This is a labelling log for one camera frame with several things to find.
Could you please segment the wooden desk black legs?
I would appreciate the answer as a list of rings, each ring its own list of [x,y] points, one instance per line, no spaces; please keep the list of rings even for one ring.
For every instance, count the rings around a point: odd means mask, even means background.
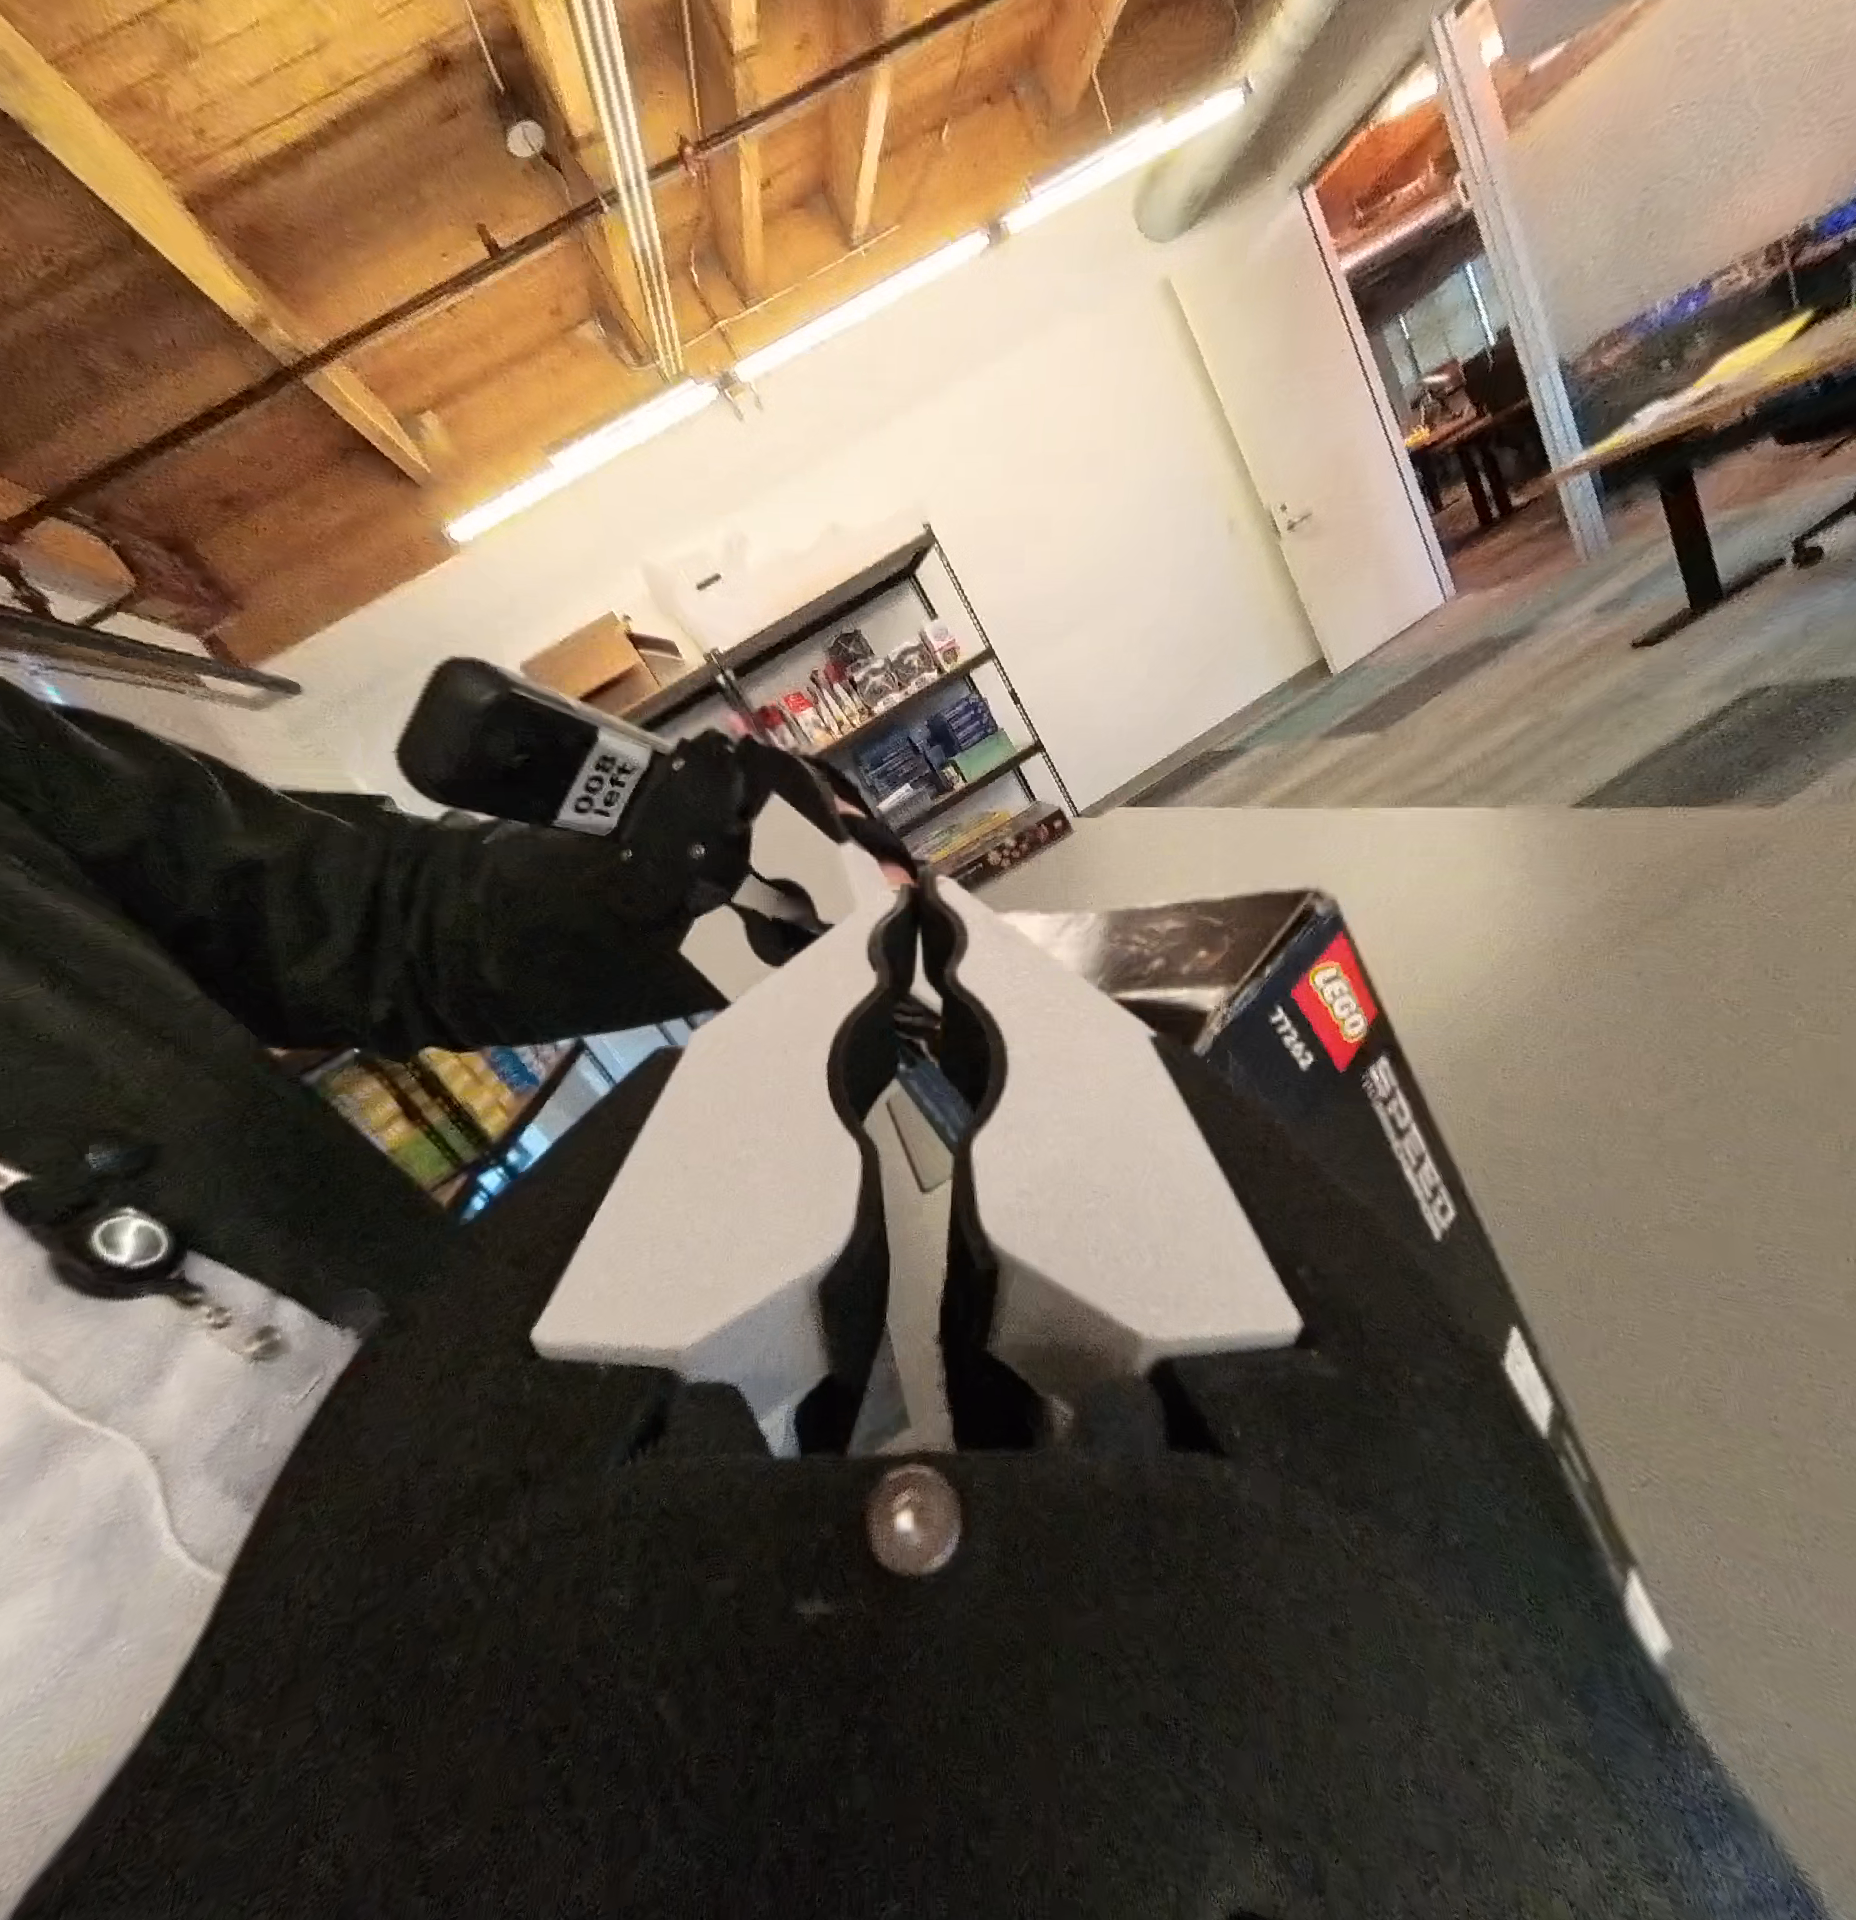
[[[1638,465],[1654,481],[1668,550],[1683,586],[1683,608],[1636,633],[1633,649],[1668,642],[1784,566],[1792,568],[1788,551],[1798,532],[1780,556],[1732,579],[1721,575],[1697,471],[1713,453],[1771,440],[1789,402],[1805,399],[1821,377],[1853,366],[1856,305],[1788,322],[1773,349],[1751,353],[1729,375],[1699,377],[1545,474],[1545,484],[1558,493],[1572,478],[1604,474],[1613,465]]]

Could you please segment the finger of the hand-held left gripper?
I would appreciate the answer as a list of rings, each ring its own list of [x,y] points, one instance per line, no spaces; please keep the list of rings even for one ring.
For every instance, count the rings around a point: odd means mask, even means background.
[[[748,910],[802,931],[825,931],[888,905],[888,873],[866,847],[832,839],[788,800],[770,796],[751,823]]]
[[[744,999],[817,941],[808,897],[738,897],[696,921],[683,956],[722,999]]]

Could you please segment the grey ceiling duct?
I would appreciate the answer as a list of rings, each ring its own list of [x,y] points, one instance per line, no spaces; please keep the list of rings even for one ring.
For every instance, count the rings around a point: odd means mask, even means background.
[[[1420,60],[1450,2],[1253,5],[1229,54],[1244,106],[1140,177],[1137,231],[1172,242],[1239,196],[1313,179]]]

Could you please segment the black speed car lego box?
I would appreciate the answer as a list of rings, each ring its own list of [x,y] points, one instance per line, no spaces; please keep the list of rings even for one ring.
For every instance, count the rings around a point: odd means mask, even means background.
[[[1461,1163],[1408,1061],[1341,905],[1314,889],[1107,910],[1012,910],[1007,923],[1229,1088],[1266,1107],[1316,1172],[1404,1240],[1444,1307],[1551,1448],[1654,1667],[1669,1635],[1517,1305]]]

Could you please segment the white door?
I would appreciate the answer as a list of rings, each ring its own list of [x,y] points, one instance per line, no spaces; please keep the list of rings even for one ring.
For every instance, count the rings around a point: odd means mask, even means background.
[[[1172,292],[1298,609],[1344,674],[1453,586],[1314,190],[1215,216]]]

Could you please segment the black badge reel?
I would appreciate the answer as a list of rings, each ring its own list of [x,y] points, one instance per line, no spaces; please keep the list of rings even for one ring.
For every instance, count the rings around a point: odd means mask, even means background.
[[[189,1245],[157,1215],[92,1187],[52,1183],[0,1160],[0,1209],[28,1235],[51,1274],[79,1297],[110,1305],[164,1302],[248,1363],[286,1352],[277,1326],[248,1326],[189,1277]]]

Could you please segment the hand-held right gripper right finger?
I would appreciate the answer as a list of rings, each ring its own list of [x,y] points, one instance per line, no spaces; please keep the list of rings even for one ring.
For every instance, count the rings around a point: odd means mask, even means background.
[[[1055,1406],[1303,1319],[1170,1068],[1172,1050],[960,886],[923,888],[952,1158],[939,1357],[956,1445],[1040,1445]]]

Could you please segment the rows of small yellow boxes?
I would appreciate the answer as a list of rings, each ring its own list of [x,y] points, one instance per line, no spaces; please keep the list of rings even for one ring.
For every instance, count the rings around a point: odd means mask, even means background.
[[[336,1052],[305,1084],[444,1212],[470,1218],[537,1156],[537,1121],[578,1043],[427,1046],[410,1061]]]

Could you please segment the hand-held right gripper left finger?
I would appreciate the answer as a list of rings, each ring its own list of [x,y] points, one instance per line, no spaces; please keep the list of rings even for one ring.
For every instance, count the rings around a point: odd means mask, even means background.
[[[673,1054],[532,1326],[539,1357],[726,1384],[770,1451],[850,1448],[889,1295],[866,1119],[916,905],[912,886],[859,905]]]

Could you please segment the open brown cardboard box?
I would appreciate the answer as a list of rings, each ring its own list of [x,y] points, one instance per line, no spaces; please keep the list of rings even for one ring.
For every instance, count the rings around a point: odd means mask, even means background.
[[[624,614],[608,612],[539,653],[517,671],[545,691],[628,716],[693,666],[670,636],[640,632]]]

